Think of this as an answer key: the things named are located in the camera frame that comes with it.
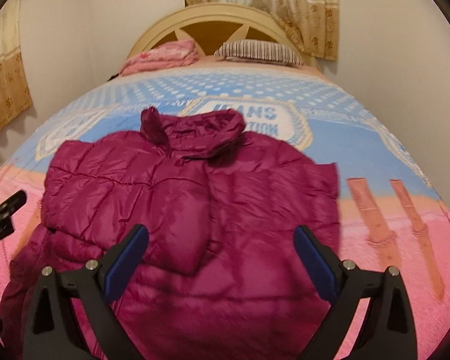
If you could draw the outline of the magenta puffer jacket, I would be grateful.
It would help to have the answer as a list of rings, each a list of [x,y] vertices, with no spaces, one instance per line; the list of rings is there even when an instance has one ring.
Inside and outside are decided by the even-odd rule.
[[[66,141],[40,224],[10,264],[3,340],[20,359],[42,268],[80,268],[142,224],[149,247],[113,310],[147,359],[295,359],[328,308],[293,231],[336,249],[338,195],[335,164],[247,131],[234,110],[148,108],[137,131]]]

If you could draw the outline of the blue and pink bedspread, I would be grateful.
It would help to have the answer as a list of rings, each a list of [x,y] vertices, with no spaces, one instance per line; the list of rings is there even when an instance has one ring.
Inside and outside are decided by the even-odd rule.
[[[137,131],[141,114],[234,110],[249,132],[283,141],[317,164],[335,164],[341,258],[364,270],[399,269],[420,359],[450,329],[450,211],[396,137],[342,88],[310,69],[202,60],[118,77],[55,114],[0,169],[0,201],[27,194],[0,242],[0,305],[10,264],[41,221],[49,164],[66,141]]]

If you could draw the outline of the folded pink blanket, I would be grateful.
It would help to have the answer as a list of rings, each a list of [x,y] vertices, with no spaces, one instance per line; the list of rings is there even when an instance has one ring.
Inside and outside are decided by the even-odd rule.
[[[121,67],[120,76],[189,66],[200,58],[193,39],[169,41],[159,47],[131,56]]]

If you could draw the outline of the cream wooden headboard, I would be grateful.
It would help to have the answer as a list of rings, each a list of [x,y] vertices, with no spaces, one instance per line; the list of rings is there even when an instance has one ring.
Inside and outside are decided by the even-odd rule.
[[[228,41],[273,41],[290,47],[306,66],[319,66],[314,57],[295,47],[271,15],[256,8],[221,2],[196,4],[164,16],[139,37],[129,55],[182,39],[193,39],[202,56],[213,55]]]

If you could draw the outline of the striped pillow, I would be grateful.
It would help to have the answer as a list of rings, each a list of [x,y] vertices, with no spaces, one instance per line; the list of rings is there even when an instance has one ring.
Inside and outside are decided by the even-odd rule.
[[[220,59],[244,59],[285,66],[303,66],[300,56],[286,45],[244,39],[224,42],[214,53]]]

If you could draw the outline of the beige curtain on side wall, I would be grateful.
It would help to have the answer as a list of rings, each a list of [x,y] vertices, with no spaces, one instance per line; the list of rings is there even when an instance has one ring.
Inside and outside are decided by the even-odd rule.
[[[22,0],[8,0],[0,10],[0,131],[33,104],[20,41]]]

